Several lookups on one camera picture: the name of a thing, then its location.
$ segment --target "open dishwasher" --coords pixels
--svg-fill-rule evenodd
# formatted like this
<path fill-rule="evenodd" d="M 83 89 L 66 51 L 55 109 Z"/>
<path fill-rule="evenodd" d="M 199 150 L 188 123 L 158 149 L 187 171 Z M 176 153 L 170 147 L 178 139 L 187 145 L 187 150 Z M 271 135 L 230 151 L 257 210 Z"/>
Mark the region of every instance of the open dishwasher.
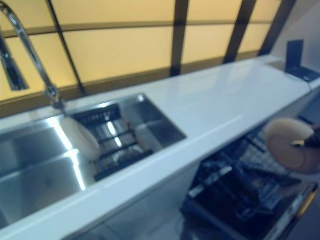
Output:
<path fill-rule="evenodd" d="M 210 239 L 200 237 L 204 231 L 228 240 L 285 239 L 308 208 L 317 184 L 292 177 L 272 158 L 262 128 L 201 163 L 181 209 L 193 237 L 183 239 Z"/>

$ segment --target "kitchen counter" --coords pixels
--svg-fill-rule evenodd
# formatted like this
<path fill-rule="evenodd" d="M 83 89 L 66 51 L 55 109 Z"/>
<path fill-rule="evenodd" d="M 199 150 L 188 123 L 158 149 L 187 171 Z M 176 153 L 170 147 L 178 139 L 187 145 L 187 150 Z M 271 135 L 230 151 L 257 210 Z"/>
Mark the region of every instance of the kitchen counter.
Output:
<path fill-rule="evenodd" d="M 1 239 L 66 237 L 196 165 L 307 95 L 311 91 L 307 83 L 268 65 L 278 60 L 258 57 L 68 102 L 71 110 L 144 93 L 187 138 L 10 225 L 0 231 Z M 54 114 L 46 107 L 3 118 L 0 125 L 8 129 Z"/>

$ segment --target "faucet spout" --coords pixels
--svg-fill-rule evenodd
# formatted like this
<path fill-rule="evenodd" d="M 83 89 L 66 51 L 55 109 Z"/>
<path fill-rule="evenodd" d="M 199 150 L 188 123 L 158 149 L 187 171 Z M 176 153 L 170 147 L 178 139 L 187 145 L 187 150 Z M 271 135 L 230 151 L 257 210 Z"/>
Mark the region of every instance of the faucet spout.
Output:
<path fill-rule="evenodd" d="M 58 88 L 50 81 L 49 76 L 45 70 L 44 65 L 40 61 L 36 50 L 31 43 L 28 34 L 22 25 L 21 21 L 18 19 L 13 10 L 3 1 L 0 0 L 0 10 L 4 13 L 4 15 L 8 18 L 10 23 L 12 24 L 14 30 L 16 31 L 18 37 L 23 43 L 25 50 L 27 51 L 29 57 L 31 58 L 34 66 L 39 72 L 44 84 L 45 90 L 44 95 L 49 98 L 51 105 L 55 109 L 59 109 L 62 113 L 65 114 L 65 105 L 64 100 L 61 98 Z M 0 29 L 0 58 L 2 65 L 4 67 L 5 74 L 10 83 L 10 87 L 14 91 L 25 90 L 28 88 L 28 85 L 24 81 L 22 74 L 19 71 L 19 68 L 12 57 L 12 54 L 6 45 L 5 37 L 1 33 Z"/>

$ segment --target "dishwasher rack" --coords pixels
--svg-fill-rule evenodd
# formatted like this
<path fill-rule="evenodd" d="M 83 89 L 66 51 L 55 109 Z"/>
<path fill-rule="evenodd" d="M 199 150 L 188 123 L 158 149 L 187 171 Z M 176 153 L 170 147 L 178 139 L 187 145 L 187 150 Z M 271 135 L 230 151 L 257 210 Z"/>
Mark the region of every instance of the dishwasher rack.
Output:
<path fill-rule="evenodd" d="M 279 237 L 315 183 L 291 177 L 269 154 L 260 126 L 202 161 L 182 212 L 234 239 Z"/>

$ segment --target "dishwasher basket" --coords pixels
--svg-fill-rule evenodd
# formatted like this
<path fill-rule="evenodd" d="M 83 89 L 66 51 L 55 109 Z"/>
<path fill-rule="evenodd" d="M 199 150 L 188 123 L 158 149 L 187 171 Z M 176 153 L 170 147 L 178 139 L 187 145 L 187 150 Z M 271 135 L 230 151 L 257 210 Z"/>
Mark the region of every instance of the dishwasher basket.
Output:
<path fill-rule="evenodd" d="M 259 127 L 220 152 L 204 160 L 190 191 L 201 188 L 216 191 L 235 216 L 245 222 L 255 215 L 273 215 L 282 200 L 280 185 L 294 185 L 290 172 L 269 154 Z"/>

